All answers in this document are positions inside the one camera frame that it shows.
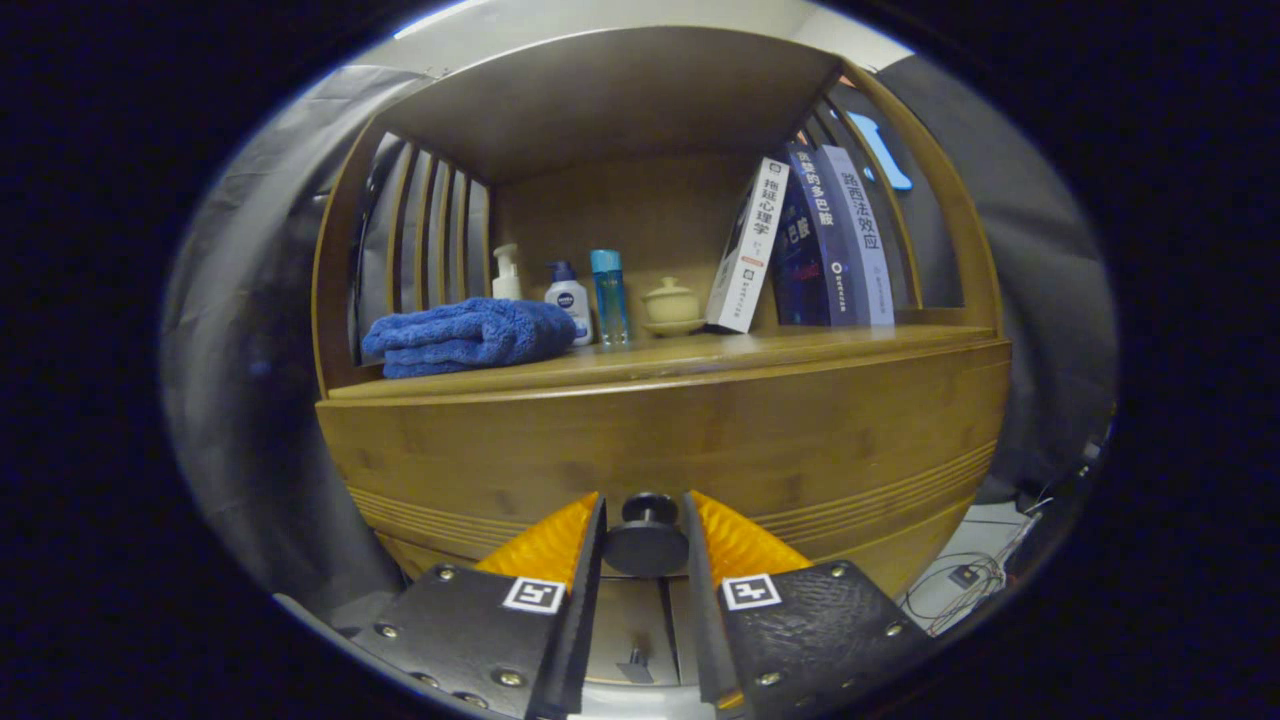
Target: white pump bottle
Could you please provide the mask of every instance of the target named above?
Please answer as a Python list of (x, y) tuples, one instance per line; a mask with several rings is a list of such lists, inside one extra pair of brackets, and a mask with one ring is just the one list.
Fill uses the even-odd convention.
[(493, 256), (498, 259), (493, 296), (499, 300), (524, 300), (520, 295), (520, 270), (516, 268), (516, 243), (508, 242), (494, 249)]

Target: saucer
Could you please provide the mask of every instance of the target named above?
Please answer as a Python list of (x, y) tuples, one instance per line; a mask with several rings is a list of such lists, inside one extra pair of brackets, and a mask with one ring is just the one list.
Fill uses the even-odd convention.
[(644, 329), (658, 337), (672, 337), (689, 334), (705, 324), (707, 318), (698, 318), (696, 320), (681, 320), (678, 323), (645, 323)]

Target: white wall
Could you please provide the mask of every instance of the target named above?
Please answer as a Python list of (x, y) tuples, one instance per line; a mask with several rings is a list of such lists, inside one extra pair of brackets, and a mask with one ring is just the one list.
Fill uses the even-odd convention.
[(913, 55), (911, 50), (887, 35), (826, 8), (814, 8), (809, 18), (790, 38), (819, 50), (844, 55), (873, 70)]
[(805, 0), (467, 0), (351, 60), (440, 77), (532, 42), (591, 29), (684, 24), (772, 35), (881, 68), (909, 50)]

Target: white book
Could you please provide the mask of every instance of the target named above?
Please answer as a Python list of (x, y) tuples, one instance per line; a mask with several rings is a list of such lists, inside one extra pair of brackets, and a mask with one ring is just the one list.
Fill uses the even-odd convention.
[(765, 158), (755, 172), (746, 199), (721, 256), (707, 300), (707, 323), (745, 333), (760, 300), (764, 274), (778, 232), (787, 164)]
[(842, 219), (849, 228), (846, 231), (850, 243), (849, 261), (852, 265), (861, 265), (861, 291), (865, 302), (856, 305), (867, 307), (867, 316), (859, 318), (859, 320), (872, 325), (892, 325), (893, 291), (888, 281), (884, 243), (881, 240), (876, 213), (872, 211), (863, 181), (858, 177), (858, 169), (844, 147), (823, 145), (822, 155), (835, 176), (832, 179), (838, 182), (844, 191), (841, 192), (841, 202), (837, 205), (842, 208)]

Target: dark blue book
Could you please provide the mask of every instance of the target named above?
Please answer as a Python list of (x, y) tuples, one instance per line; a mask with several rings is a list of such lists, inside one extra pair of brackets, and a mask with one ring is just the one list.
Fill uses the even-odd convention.
[(817, 152), (787, 143), (791, 181), (773, 250), (773, 288), (782, 325), (858, 324), (846, 228), (837, 213), (841, 187)]

